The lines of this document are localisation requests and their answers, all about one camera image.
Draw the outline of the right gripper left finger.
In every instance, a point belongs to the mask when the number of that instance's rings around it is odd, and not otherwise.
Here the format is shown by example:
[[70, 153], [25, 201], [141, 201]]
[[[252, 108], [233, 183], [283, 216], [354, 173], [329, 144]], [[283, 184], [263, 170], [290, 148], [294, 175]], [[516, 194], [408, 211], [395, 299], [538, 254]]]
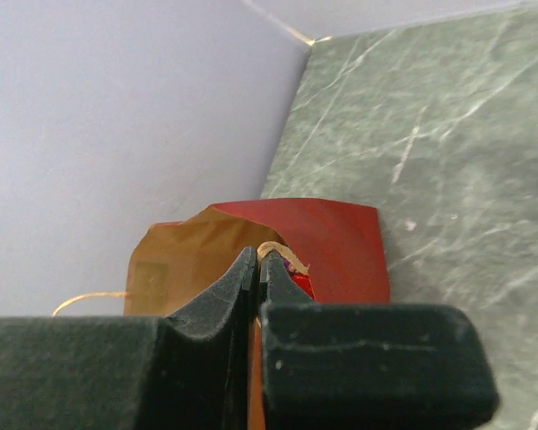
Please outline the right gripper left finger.
[[244, 429], [256, 251], [168, 316], [0, 318], [0, 429]]

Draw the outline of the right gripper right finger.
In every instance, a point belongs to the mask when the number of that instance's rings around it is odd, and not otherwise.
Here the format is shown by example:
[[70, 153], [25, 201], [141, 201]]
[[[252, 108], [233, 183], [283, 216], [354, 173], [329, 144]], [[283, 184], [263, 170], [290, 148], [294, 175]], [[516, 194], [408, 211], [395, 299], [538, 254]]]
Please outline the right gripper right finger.
[[474, 325], [448, 305], [324, 304], [261, 262], [269, 429], [474, 429], [499, 390]]

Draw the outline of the red candy snack bag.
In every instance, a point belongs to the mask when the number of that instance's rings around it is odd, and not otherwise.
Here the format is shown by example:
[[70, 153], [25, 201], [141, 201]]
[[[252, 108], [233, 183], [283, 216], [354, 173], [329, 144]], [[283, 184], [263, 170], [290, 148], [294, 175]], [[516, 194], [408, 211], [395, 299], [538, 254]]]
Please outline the red candy snack bag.
[[308, 266], [298, 260], [283, 257], [283, 265], [292, 281], [311, 299], [315, 299], [313, 285], [308, 273]]

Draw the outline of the red paper bag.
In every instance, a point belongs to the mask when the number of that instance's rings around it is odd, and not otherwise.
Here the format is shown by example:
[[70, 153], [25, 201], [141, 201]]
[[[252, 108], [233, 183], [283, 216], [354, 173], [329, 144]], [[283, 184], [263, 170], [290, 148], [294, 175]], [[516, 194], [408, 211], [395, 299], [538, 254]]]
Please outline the red paper bag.
[[269, 429], [258, 316], [262, 260], [277, 253], [308, 266], [318, 303], [386, 304], [391, 288], [375, 208], [309, 198], [224, 202], [190, 219], [148, 229], [131, 255], [126, 287], [120, 293], [125, 315], [173, 314], [224, 275], [245, 248], [256, 251], [256, 285], [244, 429]]

